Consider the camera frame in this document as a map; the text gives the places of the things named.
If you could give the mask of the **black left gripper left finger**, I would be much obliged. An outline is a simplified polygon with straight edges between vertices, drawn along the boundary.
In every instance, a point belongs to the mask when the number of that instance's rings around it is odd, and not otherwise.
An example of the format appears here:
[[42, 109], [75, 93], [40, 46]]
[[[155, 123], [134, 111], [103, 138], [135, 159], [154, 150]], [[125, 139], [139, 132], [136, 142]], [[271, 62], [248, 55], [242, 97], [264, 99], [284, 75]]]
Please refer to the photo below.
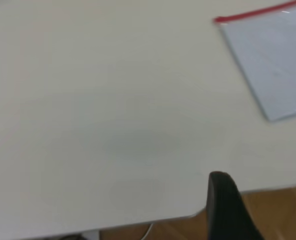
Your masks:
[[209, 240], [262, 240], [241, 194], [229, 174], [209, 174], [207, 192], [207, 226]]

